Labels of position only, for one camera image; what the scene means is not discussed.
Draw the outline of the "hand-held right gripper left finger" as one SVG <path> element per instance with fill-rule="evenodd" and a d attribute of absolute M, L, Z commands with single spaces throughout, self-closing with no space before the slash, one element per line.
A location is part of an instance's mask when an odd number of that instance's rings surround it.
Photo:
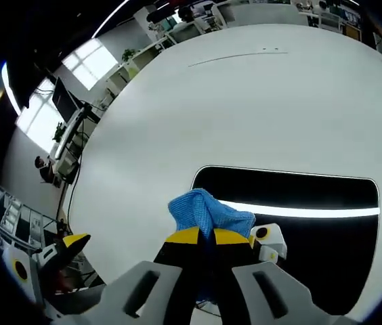
<path fill-rule="evenodd" d="M 199 292 L 204 236 L 176 231 L 154 261 L 142 261 L 106 285 L 99 301 L 56 324 L 190 324 Z"/>

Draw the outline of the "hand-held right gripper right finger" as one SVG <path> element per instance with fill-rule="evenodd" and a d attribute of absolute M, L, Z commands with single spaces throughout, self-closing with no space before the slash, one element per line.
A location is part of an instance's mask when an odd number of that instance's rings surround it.
<path fill-rule="evenodd" d="M 258 262 L 249 240 L 216 228 L 214 290 L 223 324 L 357 324 L 312 301 L 310 290 L 272 262 Z"/>

